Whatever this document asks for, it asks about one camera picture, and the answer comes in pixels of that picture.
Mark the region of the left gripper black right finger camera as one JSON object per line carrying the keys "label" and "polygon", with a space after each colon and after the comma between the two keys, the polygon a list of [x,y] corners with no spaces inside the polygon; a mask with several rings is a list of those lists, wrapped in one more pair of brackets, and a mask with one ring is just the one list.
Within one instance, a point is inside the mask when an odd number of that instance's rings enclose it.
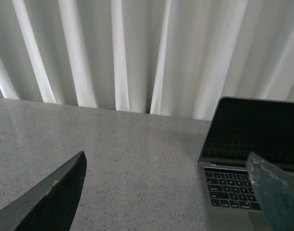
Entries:
{"label": "left gripper black right finger camera", "polygon": [[256,199],[273,231],[294,231],[294,177],[251,152],[246,168]]}

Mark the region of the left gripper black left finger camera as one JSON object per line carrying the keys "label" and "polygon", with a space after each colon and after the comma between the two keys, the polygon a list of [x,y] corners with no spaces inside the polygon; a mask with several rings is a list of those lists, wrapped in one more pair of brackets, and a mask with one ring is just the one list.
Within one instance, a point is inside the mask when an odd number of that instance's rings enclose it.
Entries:
{"label": "left gripper black left finger camera", "polygon": [[0,231],[68,231],[80,201],[87,160],[79,152],[0,210]]}

